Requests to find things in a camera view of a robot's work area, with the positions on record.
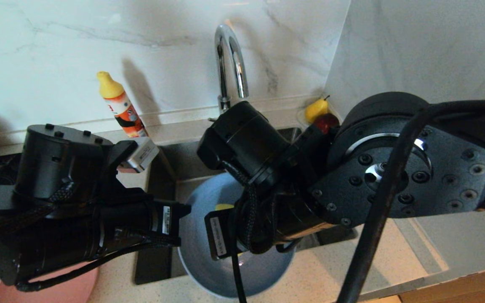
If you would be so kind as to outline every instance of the yellow object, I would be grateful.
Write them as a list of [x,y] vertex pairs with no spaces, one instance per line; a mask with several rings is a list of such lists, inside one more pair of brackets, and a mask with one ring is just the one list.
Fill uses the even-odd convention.
[[224,209],[230,209],[233,208],[233,205],[224,205],[224,204],[219,204],[214,207],[214,210],[224,210]]
[[112,79],[108,72],[98,72],[96,77],[100,81],[100,95],[102,98],[117,98],[125,92],[123,85]]
[[327,98],[318,99],[318,101],[308,105],[304,110],[304,117],[308,123],[314,123],[317,117],[329,113],[329,102],[327,102]]

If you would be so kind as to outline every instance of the blue plate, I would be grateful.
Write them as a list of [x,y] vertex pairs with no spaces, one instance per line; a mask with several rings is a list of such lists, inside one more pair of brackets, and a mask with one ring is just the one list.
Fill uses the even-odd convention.
[[[181,219],[179,230],[182,239],[179,256],[185,270],[208,292],[224,298],[237,297],[231,258],[212,260],[204,218],[217,204],[232,205],[242,193],[243,187],[230,174],[210,178],[188,198],[187,205],[192,205],[192,213]],[[250,252],[240,255],[246,295],[256,295],[273,286],[287,270],[294,253],[278,253],[273,248],[261,255]]]

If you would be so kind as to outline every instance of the faucet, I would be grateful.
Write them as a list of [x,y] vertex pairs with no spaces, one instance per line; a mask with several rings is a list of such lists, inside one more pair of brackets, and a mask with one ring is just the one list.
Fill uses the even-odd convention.
[[231,98],[227,94],[226,83],[226,62],[224,47],[229,49],[229,59],[233,62],[233,72],[237,91],[240,98],[248,97],[248,82],[246,81],[246,69],[244,67],[243,54],[235,33],[227,24],[218,25],[214,34],[214,46],[216,48],[216,63],[218,66],[218,77],[220,80],[220,92],[218,96],[218,106],[220,113],[223,114],[231,107]]

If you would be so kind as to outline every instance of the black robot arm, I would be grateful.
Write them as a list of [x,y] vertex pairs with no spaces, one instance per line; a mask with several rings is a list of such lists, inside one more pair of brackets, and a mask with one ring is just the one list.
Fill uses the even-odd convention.
[[[0,278],[38,291],[140,249],[179,246],[179,219],[190,207],[125,188],[117,168],[141,170],[156,148],[149,138],[112,144],[90,132],[27,129],[16,186],[0,186]],[[29,280],[87,265],[39,282]]]
[[218,255],[213,221],[226,230],[230,222],[236,226],[237,239],[223,232],[222,240],[252,253],[365,223],[353,262],[359,265],[350,269],[342,302],[356,301],[387,217],[485,209],[485,101],[430,105],[411,94],[383,93],[352,109],[342,127],[322,133],[310,126],[294,144],[243,102],[208,129],[198,155],[209,168],[243,175],[257,196],[205,218],[214,259],[236,254]]

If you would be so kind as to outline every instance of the white marble backsplash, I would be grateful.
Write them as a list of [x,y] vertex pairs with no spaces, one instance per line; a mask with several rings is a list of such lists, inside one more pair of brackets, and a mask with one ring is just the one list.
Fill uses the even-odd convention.
[[353,0],[325,92],[344,117],[394,90],[485,98],[485,0]]
[[252,100],[320,94],[349,2],[0,0],[0,132],[111,118],[99,70],[141,114],[216,106],[213,38],[225,19]]

